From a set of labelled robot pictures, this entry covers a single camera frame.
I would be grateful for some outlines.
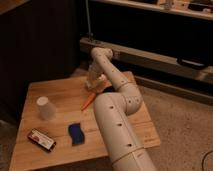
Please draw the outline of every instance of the white paper cup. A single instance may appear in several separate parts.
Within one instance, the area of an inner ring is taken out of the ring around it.
[[[43,120],[50,120],[55,117],[56,107],[49,101],[48,97],[39,97],[36,101],[36,104],[40,112],[40,117]]]

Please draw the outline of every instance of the wooden table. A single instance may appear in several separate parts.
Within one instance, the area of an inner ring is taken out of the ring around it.
[[[134,81],[130,72],[125,74]],[[34,170],[107,156],[92,105],[85,111],[80,111],[88,95],[89,92],[85,89],[85,77],[30,84],[10,170]],[[36,106],[36,100],[40,96],[47,96],[57,107],[54,119],[49,121],[40,119]],[[144,103],[137,113],[129,116],[129,120],[144,147],[160,144],[160,139]],[[81,128],[85,133],[85,143],[73,147],[72,139],[68,135],[68,125],[74,122],[81,123]],[[51,153],[43,151],[27,139],[27,134],[33,128],[37,128],[56,140],[57,145]]]

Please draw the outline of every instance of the speckled floor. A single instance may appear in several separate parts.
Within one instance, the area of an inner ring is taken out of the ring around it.
[[[72,76],[84,75],[77,69]],[[148,149],[159,171],[200,171],[203,155],[213,150],[213,106],[140,86],[144,102],[161,138],[161,146]],[[0,170],[8,170],[16,128],[0,122]],[[108,158],[44,170],[110,171]],[[205,171],[213,170],[213,153]]]

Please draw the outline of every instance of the black cable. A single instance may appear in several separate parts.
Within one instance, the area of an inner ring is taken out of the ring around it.
[[[205,171],[205,169],[204,169],[204,164],[205,164],[205,163],[204,163],[204,162],[205,162],[206,157],[207,157],[209,154],[211,154],[211,153],[213,153],[213,150],[207,152],[207,153],[203,156],[202,163],[201,163],[202,171]]]

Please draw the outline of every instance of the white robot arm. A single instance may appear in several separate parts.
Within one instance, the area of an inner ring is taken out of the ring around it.
[[[140,91],[110,62],[113,57],[111,49],[93,48],[91,56],[94,61],[89,68],[87,85],[90,88],[96,86],[95,82],[104,73],[116,90],[102,93],[94,101],[95,118],[114,170],[155,171],[126,117],[140,108]]]

